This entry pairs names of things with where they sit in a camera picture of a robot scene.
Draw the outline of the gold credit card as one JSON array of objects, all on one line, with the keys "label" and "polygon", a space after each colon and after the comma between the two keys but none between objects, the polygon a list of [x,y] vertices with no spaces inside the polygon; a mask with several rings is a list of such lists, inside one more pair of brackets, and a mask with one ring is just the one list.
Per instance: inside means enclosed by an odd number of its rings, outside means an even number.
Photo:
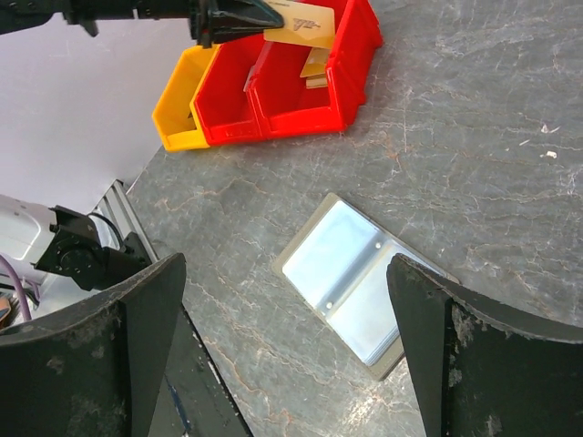
[{"label": "gold credit card", "polygon": [[269,42],[331,49],[335,38],[335,14],[331,7],[296,1],[267,1],[283,17],[282,28],[263,32]]}]

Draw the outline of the grey card holder wallet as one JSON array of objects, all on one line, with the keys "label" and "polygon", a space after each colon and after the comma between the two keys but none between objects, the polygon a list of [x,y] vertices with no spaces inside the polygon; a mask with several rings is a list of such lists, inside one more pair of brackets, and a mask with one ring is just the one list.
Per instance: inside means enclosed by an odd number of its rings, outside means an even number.
[{"label": "grey card holder wallet", "polygon": [[272,264],[376,381],[404,356],[386,278],[397,254],[453,278],[330,193]]}]

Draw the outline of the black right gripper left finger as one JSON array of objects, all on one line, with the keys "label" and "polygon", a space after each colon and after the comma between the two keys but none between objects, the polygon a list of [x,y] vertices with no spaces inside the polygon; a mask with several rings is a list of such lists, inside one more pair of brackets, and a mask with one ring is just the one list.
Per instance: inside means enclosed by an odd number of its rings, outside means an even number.
[{"label": "black right gripper left finger", "polygon": [[176,253],[2,330],[2,435],[148,435],[185,282]]}]

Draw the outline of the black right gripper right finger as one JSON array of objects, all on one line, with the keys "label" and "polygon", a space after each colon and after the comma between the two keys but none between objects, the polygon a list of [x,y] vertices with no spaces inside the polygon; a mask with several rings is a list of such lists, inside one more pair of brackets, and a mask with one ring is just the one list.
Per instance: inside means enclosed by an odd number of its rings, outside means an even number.
[{"label": "black right gripper right finger", "polygon": [[386,278],[426,435],[581,435],[580,327],[490,299],[403,254]]}]

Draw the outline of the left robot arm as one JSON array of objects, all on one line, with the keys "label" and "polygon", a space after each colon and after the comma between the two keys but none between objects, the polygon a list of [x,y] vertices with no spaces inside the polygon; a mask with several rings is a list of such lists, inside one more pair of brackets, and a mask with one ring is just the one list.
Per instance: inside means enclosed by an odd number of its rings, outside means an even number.
[{"label": "left robot arm", "polygon": [[[70,25],[97,36],[102,20],[176,19],[189,22],[192,39],[205,49],[284,26],[283,16],[264,1],[4,1],[1,32],[10,34],[46,24],[61,14]],[[117,233],[118,246],[102,245],[97,213],[81,214],[16,198],[1,198],[1,265],[13,282],[23,321],[32,319],[29,305],[41,300],[37,285],[16,273],[12,260],[72,279],[80,289],[104,290],[143,270],[148,254],[136,233]]]}]

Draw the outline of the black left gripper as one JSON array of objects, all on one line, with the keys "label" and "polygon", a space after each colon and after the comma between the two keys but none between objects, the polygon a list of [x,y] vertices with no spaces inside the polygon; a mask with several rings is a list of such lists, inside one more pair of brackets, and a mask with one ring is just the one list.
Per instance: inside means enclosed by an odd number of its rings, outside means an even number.
[{"label": "black left gripper", "polygon": [[266,1],[141,0],[136,11],[139,19],[186,19],[191,39],[203,48],[284,26],[282,15]]}]

